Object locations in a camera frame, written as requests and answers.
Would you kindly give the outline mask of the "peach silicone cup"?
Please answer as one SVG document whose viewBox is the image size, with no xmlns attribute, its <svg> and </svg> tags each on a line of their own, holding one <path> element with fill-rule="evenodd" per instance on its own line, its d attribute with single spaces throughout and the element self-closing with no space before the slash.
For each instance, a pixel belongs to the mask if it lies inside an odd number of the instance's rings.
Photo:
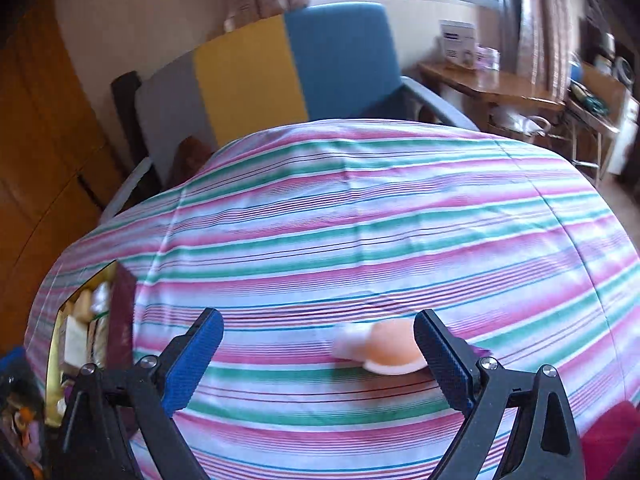
<svg viewBox="0 0 640 480">
<path fill-rule="evenodd" d="M 333 333 L 331 354 L 383 376 L 408 375 L 427 368 L 410 318 L 339 325 Z"/>
</svg>

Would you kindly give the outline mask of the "gold metal tin tray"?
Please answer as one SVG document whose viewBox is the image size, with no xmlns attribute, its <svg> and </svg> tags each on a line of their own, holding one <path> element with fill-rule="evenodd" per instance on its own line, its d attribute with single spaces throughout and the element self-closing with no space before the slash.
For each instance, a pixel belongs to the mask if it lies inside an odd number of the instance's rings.
<svg viewBox="0 0 640 480">
<path fill-rule="evenodd" d="M 134 362 L 132 321 L 137 279 L 110 262 L 68 296 L 58 309 L 50 341 L 44 421 L 58 428 L 81 367 L 120 370 Z"/>
</svg>

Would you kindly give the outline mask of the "striped pink green bedspread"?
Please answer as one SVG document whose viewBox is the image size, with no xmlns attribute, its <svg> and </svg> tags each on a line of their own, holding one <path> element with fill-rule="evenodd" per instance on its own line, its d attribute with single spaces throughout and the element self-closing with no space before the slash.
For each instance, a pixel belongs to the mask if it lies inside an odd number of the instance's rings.
<svg viewBox="0 0 640 480">
<path fill-rule="evenodd" d="M 424 479 L 458 430 L 425 373 L 334 359 L 334 327 L 433 309 L 512 370 L 554 365 L 576 426 L 639 397 L 639 258 L 561 156 L 456 128 L 326 120 L 259 131 L 70 245 L 25 335 L 112 261 L 136 277 L 132 348 L 212 307 L 224 339 L 176 422 L 215 479 Z"/>
</svg>

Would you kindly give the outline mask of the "dark red cushion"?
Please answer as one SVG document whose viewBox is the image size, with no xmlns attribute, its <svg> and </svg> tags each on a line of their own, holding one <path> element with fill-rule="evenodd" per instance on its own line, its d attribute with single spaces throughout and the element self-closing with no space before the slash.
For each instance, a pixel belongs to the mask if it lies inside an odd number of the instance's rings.
<svg viewBox="0 0 640 480">
<path fill-rule="evenodd" d="M 178 145 L 171 172 L 168 179 L 168 188 L 183 184 L 193 178 L 212 157 L 212 148 L 194 136 L 187 136 Z"/>
</svg>

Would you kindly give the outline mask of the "wooden wardrobe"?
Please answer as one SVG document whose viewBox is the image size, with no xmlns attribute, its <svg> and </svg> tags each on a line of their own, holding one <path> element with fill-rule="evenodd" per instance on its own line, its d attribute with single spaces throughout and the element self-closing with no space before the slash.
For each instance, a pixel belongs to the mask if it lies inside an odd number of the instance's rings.
<svg viewBox="0 0 640 480">
<path fill-rule="evenodd" d="M 124 167 L 65 47 L 54 0 L 30 0 L 1 45 L 1 350 L 22 343 L 40 283 L 98 223 Z"/>
</svg>

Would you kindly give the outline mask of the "white kettle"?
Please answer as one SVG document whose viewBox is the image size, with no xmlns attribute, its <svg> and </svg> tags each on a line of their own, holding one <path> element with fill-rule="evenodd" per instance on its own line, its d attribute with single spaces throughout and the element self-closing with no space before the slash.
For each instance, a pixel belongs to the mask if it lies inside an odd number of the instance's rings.
<svg viewBox="0 0 640 480">
<path fill-rule="evenodd" d="M 498 133 L 528 144 L 544 138 L 551 130 L 548 119 L 538 115 L 525 116 L 507 107 L 496 107 L 490 115 L 490 123 Z"/>
</svg>

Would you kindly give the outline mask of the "wooden desk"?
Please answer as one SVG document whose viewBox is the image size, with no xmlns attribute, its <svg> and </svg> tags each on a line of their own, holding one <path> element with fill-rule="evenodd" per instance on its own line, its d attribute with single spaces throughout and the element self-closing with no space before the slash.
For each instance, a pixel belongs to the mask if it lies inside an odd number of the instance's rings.
<svg viewBox="0 0 640 480">
<path fill-rule="evenodd" d="M 533 107 L 550 112 L 560 112 L 565 107 L 562 98 L 554 98 L 526 78 L 502 70 L 465 70 L 430 62 L 419 63 L 418 70 L 430 84 L 443 84 L 486 104 Z"/>
</svg>

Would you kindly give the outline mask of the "grey yellow blue sofa chair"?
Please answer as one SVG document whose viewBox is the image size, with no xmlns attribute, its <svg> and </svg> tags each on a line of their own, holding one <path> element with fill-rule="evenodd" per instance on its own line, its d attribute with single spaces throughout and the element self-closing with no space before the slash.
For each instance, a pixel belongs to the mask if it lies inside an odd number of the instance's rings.
<svg viewBox="0 0 640 480">
<path fill-rule="evenodd" d="M 436 122 L 473 130 L 465 114 L 401 73 L 379 3 L 311 6 L 235 29 L 180 55 L 149 78 L 128 72 L 111 92 L 136 166 L 105 206 L 110 220 L 145 178 L 171 188 L 180 144 L 225 145 L 257 131 L 322 119 Z"/>
</svg>

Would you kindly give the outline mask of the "white appliance box on desk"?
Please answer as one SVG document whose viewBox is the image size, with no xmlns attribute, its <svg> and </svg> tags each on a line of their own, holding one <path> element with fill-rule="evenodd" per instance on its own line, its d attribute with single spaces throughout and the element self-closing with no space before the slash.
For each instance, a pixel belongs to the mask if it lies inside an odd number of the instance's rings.
<svg viewBox="0 0 640 480">
<path fill-rule="evenodd" d="M 447 64 L 476 69 L 476 27 L 472 23 L 441 20 L 442 55 Z"/>
</svg>

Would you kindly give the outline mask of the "striped side curtain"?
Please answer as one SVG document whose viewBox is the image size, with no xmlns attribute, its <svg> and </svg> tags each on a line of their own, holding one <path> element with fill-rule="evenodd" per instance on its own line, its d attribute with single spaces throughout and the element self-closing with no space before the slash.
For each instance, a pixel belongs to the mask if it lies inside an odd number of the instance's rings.
<svg viewBox="0 0 640 480">
<path fill-rule="evenodd" d="M 568 0 L 502 0 L 500 66 L 562 100 L 572 32 Z"/>
</svg>

